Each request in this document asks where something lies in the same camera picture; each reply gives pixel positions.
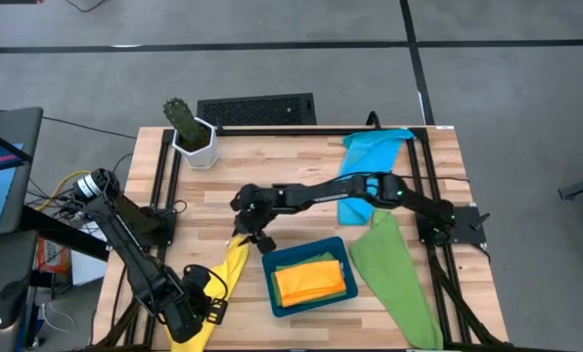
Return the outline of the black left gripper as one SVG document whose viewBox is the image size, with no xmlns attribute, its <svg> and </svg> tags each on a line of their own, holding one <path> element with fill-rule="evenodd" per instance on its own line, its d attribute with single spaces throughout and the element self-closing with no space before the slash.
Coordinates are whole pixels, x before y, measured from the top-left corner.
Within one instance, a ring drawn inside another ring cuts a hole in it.
<svg viewBox="0 0 583 352">
<path fill-rule="evenodd" d="M 209 281 L 207 268 L 184 268 L 183 277 L 178 281 L 178 296 L 162 311 L 173 341 L 187 342 L 202 330 L 212 302 L 212 298 L 204 291 Z"/>
</svg>

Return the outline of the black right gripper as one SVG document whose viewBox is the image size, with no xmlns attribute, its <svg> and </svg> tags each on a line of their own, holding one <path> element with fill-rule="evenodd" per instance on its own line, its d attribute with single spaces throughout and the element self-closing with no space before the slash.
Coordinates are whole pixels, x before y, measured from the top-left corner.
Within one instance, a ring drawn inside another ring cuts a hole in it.
<svg viewBox="0 0 583 352">
<path fill-rule="evenodd" d="M 277 216 L 273 207 L 278 204 L 279 195 L 274 188 L 262 188 L 255 184 L 241 187 L 230 201 L 236 213 L 233 231 L 236 236 L 232 237 L 231 246 L 242 246 L 247 240 L 257 242 L 257 234 L 262 233 Z"/>
</svg>

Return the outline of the yellow microfiber towel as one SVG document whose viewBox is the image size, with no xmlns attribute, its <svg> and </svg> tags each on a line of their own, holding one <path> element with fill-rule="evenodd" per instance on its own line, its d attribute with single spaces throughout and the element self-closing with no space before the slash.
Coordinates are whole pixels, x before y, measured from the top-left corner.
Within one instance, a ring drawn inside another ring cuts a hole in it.
<svg viewBox="0 0 583 352">
<path fill-rule="evenodd" d="M 246 244 L 242 246 L 231 246 L 230 240 L 227 245 L 223 262 L 212 268 L 212 272 L 217 274 L 227 285 L 228 293 L 226 298 L 230 297 L 237 282 L 239 281 L 242 271 L 246 266 L 248 255 L 249 247 Z M 212 277 L 204 287 L 204 293 L 213 298 L 222 298 L 224 296 L 224 292 L 224 286 L 215 277 Z M 170 340 L 170 351 L 203 352 L 215 328 L 216 325 L 204 322 L 201 331 L 196 336 L 184 343 L 173 341 L 169 335 L 169 332 L 167 332 L 166 335 Z"/>
</svg>

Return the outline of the teal plastic bin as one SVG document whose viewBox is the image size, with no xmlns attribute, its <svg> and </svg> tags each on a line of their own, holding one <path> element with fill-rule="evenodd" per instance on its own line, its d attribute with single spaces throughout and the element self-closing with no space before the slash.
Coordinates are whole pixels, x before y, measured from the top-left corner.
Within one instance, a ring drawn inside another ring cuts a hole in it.
<svg viewBox="0 0 583 352">
<path fill-rule="evenodd" d="M 339 237 L 267 253 L 262 264 L 272 312 L 278 318 L 354 298 L 358 294 Z"/>
</svg>

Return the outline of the blue microfiber towel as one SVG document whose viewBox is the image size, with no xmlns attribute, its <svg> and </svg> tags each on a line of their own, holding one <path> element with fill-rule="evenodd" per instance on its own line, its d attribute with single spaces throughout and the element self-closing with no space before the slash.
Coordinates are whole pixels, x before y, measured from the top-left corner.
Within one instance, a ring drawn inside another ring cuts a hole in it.
<svg viewBox="0 0 583 352">
<path fill-rule="evenodd" d="M 347 152 L 339 175 L 355 172 L 387 172 L 397 158 L 402 141 L 414 138 L 408 129 L 373 130 L 343 138 Z M 365 200 L 346 198 L 337 203 L 337 219 L 341 226 L 363 226 L 372 218 L 375 208 Z"/>
</svg>

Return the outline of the white hexagonal plant pot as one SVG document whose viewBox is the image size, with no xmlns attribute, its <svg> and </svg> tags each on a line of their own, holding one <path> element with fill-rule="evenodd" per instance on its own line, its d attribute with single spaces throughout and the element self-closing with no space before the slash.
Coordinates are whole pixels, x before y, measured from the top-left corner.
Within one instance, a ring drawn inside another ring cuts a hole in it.
<svg viewBox="0 0 583 352">
<path fill-rule="evenodd" d="M 180 146 L 180 134 L 177 131 L 174 131 L 172 147 L 176 152 L 183 156 L 190 168 L 195 170 L 208 170 L 220 157 L 216 129 L 213 125 L 199 117 L 196 117 L 195 121 L 200 127 L 204 127 L 209 132 L 207 144 L 197 151 L 189 152 Z"/>
</svg>

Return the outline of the black keyboard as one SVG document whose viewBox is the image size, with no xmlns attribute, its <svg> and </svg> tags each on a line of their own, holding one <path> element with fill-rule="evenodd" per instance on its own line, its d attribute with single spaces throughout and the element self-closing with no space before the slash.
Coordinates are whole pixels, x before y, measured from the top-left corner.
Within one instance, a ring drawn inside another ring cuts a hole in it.
<svg viewBox="0 0 583 352">
<path fill-rule="evenodd" d="M 197 117 L 222 127 L 317 124 L 312 93 L 200 100 Z"/>
</svg>

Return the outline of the orange printed bag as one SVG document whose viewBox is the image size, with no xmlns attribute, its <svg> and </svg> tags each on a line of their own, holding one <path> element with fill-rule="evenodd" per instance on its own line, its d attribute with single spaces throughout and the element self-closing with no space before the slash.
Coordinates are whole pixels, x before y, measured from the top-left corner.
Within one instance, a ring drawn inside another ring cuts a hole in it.
<svg viewBox="0 0 583 352">
<path fill-rule="evenodd" d="M 34 267 L 43 272 L 67 275 L 71 259 L 68 247 L 39 238 L 35 250 Z"/>
</svg>

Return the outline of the black computer mouse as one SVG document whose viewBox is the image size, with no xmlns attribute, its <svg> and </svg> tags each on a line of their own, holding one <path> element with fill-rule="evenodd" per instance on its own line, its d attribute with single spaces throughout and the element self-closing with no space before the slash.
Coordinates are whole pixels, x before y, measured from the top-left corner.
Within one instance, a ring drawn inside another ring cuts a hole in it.
<svg viewBox="0 0 583 352">
<path fill-rule="evenodd" d="M 10 327 L 18 318 L 26 300 L 26 280 L 9 282 L 0 291 L 0 330 Z"/>
</svg>

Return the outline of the black aluminium table frame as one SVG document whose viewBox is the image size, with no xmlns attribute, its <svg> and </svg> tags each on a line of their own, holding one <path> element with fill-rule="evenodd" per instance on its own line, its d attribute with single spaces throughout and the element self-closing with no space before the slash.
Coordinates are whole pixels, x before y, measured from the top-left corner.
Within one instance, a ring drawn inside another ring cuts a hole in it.
<svg viewBox="0 0 583 352">
<path fill-rule="evenodd" d="M 215 266 L 223 261 L 226 241 L 233 231 L 234 213 L 229 201 L 246 183 L 270 186 L 272 183 L 313 185 L 337 176 L 346 154 L 342 143 L 345 134 L 368 131 L 369 126 L 319 127 L 227 127 L 218 137 L 220 158 L 207 171 L 190 169 L 181 160 L 175 197 L 187 204 L 178 214 L 174 242 L 166 251 L 165 263 L 177 272 L 190 263 Z M 409 127 L 426 142 L 414 141 L 414 164 L 420 174 L 439 178 L 465 179 L 466 167 L 453 127 Z M 157 172 L 163 136 L 162 127 L 139 130 L 134 155 L 125 185 L 128 197 L 138 205 L 148 205 Z M 455 205 L 474 205 L 466 181 L 439 179 L 437 186 L 429 180 L 405 180 L 409 187 L 423 186 L 429 198 L 440 196 Z M 404 208 L 394 210 L 400 232 L 416 266 L 428 304 L 434 308 L 433 287 L 427 264 L 426 248 L 419 242 L 414 213 Z M 339 226 L 336 203 L 314 205 L 294 216 L 281 216 L 266 233 L 277 248 L 288 248 L 332 236 L 341 237 L 346 245 L 357 240 L 367 227 Z M 306 312 L 276 318 L 271 311 L 264 279 L 261 255 L 254 245 L 247 245 L 249 259 L 230 296 L 230 306 L 221 326 L 214 328 L 207 350 L 292 351 L 321 349 L 405 349 L 407 340 L 390 319 L 384 307 L 356 272 L 357 297 Z M 477 318 L 495 337 L 508 336 L 498 301 L 491 268 L 486 256 L 469 244 L 452 245 L 455 272 L 461 292 Z M 111 254 L 103 282 L 96 316 L 93 343 L 104 338 L 111 328 L 118 280 L 123 268 L 116 254 Z M 131 335 L 132 344 L 150 341 L 154 351 L 167 351 L 170 342 L 159 324 L 146 335 L 146 312 L 142 309 Z"/>
</svg>

